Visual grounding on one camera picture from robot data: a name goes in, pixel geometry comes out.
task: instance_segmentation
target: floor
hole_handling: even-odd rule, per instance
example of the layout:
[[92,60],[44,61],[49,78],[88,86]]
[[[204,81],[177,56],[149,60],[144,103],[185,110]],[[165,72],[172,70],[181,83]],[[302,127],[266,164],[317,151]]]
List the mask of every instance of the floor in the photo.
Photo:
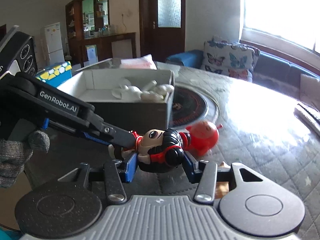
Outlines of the floor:
[[17,182],[12,187],[8,189],[0,188],[1,224],[19,229],[14,216],[14,208],[18,200],[29,191],[31,191],[31,187],[24,173],[18,176]]

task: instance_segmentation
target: cardboard box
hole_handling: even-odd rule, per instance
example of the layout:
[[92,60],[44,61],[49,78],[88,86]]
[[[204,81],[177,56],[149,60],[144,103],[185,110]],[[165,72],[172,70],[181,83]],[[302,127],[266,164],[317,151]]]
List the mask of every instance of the cardboard box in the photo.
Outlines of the cardboard box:
[[119,88],[123,78],[140,89],[152,80],[158,85],[174,86],[171,70],[118,68],[83,70],[58,86],[58,89],[94,105],[95,113],[105,122],[122,129],[135,130],[141,135],[151,129],[167,129],[174,93],[161,102],[124,101],[111,93],[114,88]]

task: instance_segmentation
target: bright window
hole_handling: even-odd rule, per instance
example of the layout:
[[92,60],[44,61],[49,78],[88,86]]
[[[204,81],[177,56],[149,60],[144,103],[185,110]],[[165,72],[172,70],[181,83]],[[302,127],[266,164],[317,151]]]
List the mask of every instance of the bright window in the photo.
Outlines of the bright window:
[[245,0],[246,28],[279,36],[310,50],[315,48],[317,52],[319,16],[320,0]]

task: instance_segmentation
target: gloved hand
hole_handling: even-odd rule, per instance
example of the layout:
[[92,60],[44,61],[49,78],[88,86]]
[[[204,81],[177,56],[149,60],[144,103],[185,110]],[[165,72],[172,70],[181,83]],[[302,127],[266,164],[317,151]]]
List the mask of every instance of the gloved hand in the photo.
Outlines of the gloved hand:
[[46,133],[34,131],[27,142],[0,140],[0,187],[11,187],[23,172],[24,164],[31,158],[33,150],[49,151],[50,141]]

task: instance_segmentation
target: colorful box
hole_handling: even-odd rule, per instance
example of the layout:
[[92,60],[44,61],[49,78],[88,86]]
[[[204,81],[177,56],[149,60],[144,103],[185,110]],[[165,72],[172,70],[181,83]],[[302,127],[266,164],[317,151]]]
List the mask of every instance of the colorful box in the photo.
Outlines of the colorful box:
[[47,67],[47,70],[36,75],[36,78],[53,87],[58,87],[72,77],[72,66],[69,61]]

